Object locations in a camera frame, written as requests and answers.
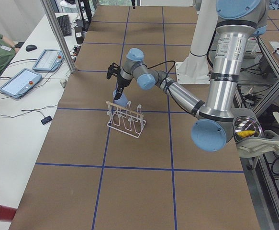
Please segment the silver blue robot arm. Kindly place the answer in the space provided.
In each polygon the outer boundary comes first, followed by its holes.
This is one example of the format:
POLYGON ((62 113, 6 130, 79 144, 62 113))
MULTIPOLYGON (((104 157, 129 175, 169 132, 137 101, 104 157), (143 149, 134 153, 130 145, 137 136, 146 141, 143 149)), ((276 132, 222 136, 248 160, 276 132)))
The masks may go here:
POLYGON ((149 69, 140 49, 129 50, 122 66, 110 65, 107 78, 117 78, 115 100, 132 80, 143 90, 154 86, 197 118, 191 130, 202 150, 218 151, 234 135, 231 113, 246 43, 265 32, 266 0, 203 0, 188 57, 178 63, 177 78, 149 69))

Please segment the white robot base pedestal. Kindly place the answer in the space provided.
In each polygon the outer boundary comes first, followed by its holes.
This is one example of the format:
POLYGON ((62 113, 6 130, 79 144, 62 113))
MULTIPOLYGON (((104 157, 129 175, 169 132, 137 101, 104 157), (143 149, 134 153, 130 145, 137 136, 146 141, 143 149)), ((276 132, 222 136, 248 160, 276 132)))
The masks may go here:
POLYGON ((180 84, 209 84, 207 53, 217 24, 216 1, 203 0, 199 10, 189 55, 178 62, 176 74, 180 84))

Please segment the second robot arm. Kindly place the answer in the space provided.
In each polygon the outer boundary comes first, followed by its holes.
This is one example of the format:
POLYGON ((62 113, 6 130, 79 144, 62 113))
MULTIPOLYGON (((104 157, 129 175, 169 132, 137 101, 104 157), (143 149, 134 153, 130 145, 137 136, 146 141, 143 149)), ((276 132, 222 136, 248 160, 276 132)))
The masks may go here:
POLYGON ((133 7, 133 9, 135 9, 135 6, 136 6, 135 0, 131 0, 131 2, 132 2, 132 7, 133 7))

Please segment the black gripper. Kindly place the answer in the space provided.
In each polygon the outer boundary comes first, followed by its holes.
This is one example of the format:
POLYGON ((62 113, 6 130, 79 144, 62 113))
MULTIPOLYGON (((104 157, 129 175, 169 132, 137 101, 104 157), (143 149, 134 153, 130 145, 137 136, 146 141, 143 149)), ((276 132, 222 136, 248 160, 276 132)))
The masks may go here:
POLYGON ((124 87, 130 85, 132 81, 132 75, 125 72, 123 69, 118 70, 117 73, 117 90, 113 91, 113 98, 114 100, 119 100, 123 94, 124 87))

